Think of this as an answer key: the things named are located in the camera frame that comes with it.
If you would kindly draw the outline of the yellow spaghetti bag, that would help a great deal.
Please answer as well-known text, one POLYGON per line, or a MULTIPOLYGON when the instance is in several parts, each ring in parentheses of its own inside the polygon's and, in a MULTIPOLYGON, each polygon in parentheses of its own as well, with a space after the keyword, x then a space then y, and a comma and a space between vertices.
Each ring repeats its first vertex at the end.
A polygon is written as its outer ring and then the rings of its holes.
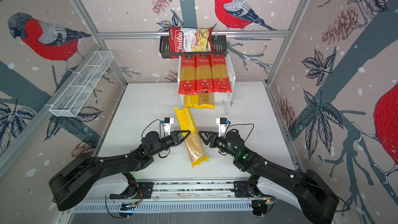
POLYGON ((188 108, 200 108, 199 95, 185 95, 184 106, 188 108))
POLYGON ((181 130, 189 130, 190 134, 184 132, 185 144, 191 160, 192 167, 201 164, 203 161, 209 161, 203 148, 203 141, 200 139, 194 119, 187 107, 174 108, 181 130))
POLYGON ((214 94, 200 93, 199 94, 200 109, 215 109, 214 94))

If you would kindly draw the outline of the red spaghetti bag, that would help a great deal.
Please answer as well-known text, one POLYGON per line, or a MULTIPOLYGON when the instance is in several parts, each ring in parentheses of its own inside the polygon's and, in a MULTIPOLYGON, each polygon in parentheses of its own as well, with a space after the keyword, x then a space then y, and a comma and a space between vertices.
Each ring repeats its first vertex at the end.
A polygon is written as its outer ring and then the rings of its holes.
POLYGON ((210 56, 197 54, 196 57, 196 92, 214 93, 214 83, 212 79, 212 70, 210 56))
POLYGON ((214 83, 214 92, 231 93, 232 88, 225 56, 222 54, 211 54, 210 64, 214 83))
POLYGON ((178 94, 196 95, 196 56, 181 56, 180 83, 178 94))

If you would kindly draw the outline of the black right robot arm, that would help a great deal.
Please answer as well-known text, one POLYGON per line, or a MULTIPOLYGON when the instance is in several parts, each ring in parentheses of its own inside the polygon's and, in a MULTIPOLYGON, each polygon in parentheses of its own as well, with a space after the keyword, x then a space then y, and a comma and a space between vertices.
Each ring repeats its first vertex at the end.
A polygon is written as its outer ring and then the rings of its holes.
POLYGON ((330 224, 339 204, 338 196, 314 171, 290 170, 263 158, 245 146, 237 131, 228 132, 225 137, 216 132, 199 131, 205 145, 217 148, 233 157, 233 164, 242 172, 251 174, 248 180, 249 191, 257 196, 259 178, 285 188, 298 200, 305 217, 313 224, 330 224))

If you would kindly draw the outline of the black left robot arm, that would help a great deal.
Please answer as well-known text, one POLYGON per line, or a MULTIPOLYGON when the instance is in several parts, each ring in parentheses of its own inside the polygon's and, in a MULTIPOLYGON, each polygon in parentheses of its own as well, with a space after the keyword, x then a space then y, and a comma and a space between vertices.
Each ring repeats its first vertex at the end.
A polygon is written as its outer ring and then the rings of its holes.
POLYGON ((75 207, 99 179, 143 170, 154 162, 155 155, 180 145, 190 134, 189 130, 180 130, 162 138, 157 132, 151 131, 142 138, 138 148, 125 155, 93 157, 83 153, 50 179, 53 202, 59 211, 75 207))

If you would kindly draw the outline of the white two-tier shelf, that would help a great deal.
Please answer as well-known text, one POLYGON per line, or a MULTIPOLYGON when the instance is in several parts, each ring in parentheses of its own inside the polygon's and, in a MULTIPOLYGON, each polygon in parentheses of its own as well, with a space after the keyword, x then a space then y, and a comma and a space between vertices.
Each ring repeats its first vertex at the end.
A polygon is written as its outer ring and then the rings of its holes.
MULTIPOLYGON (((226 55, 225 60, 226 60, 226 64, 227 64, 227 70, 228 70, 228 75, 229 75, 229 81, 230 81, 231 89, 233 90, 234 86, 235 86, 235 82, 236 82, 236 74, 235 74, 235 71, 234 71, 234 68, 233 68, 233 63, 231 61, 231 57, 230 57, 229 54, 226 55)), ((178 59, 178 77, 177 77, 178 86, 180 85, 180 75, 179 75, 180 71, 181 71, 181 56, 179 56, 179 59, 178 59)), ((229 93, 229 92, 223 92, 223 93, 216 92, 216 93, 214 93, 215 105, 218 106, 218 105, 222 104, 224 106, 224 111, 225 111, 226 115, 228 115, 228 113, 229 113, 230 103, 231 103, 231 100, 232 100, 232 95, 233 95, 232 92, 231 93, 229 93)), ((181 105, 184 106, 184 104, 185 104, 185 96, 184 95, 179 95, 179 97, 180 97, 181 105)))

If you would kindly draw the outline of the red cassava chips bag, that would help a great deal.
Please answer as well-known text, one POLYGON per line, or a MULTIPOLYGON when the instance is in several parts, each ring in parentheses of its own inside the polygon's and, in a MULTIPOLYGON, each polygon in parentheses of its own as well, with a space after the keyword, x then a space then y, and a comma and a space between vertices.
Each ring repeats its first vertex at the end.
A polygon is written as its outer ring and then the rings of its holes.
POLYGON ((210 52, 213 51, 210 37, 213 28, 194 29, 169 27, 170 52, 210 52))

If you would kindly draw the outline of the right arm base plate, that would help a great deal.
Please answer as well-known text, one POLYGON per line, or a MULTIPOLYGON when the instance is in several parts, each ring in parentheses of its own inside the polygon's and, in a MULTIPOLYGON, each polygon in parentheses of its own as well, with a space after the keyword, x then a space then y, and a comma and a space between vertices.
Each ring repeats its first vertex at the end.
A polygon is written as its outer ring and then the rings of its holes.
POLYGON ((236 198, 261 198, 266 201, 275 199, 274 196, 263 194, 257 187, 259 176, 251 175, 247 180, 234 181, 233 189, 236 198))

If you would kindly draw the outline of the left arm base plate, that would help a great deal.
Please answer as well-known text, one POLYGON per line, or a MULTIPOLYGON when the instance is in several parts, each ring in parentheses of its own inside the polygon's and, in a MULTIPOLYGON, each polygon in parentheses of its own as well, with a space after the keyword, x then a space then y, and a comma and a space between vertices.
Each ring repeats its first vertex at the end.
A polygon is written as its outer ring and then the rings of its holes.
POLYGON ((153 182, 138 182, 130 172, 122 173, 127 179, 127 187, 120 194, 110 194, 111 200, 124 200, 124 199, 150 199, 153 191, 153 182))

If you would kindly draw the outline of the aluminium mounting rail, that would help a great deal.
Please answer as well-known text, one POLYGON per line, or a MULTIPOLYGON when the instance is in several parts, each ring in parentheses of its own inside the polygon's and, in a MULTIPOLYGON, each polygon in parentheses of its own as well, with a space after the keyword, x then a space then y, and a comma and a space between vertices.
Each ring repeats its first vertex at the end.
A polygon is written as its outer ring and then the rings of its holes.
MULTIPOLYGON (((153 191, 150 199, 152 201, 184 201, 184 200, 233 200, 235 194, 233 189, 234 181, 243 181, 248 178, 233 179, 202 179, 202 180, 137 180, 138 182, 153 182, 153 191)), ((276 184, 275 182, 259 178, 257 187, 265 195, 274 196, 292 204, 298 204, 297 197, 276 184)))

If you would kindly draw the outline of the black wall basket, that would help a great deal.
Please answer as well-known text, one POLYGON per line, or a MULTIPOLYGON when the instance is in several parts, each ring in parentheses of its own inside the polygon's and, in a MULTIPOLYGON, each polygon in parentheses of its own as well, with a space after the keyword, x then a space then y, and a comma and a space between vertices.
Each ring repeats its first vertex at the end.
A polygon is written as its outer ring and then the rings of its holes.
POLYGON ((222 54, 226 55, 227 40, 225 36, 210 36, 209 39, 204 39, 203 42, 192 42, 189 39, 182 37, 171 40, 168 36, 162 36, 160 39, 159 53, 164 59, 172 59, 182 55, 196 55, 196 54, 222 54))

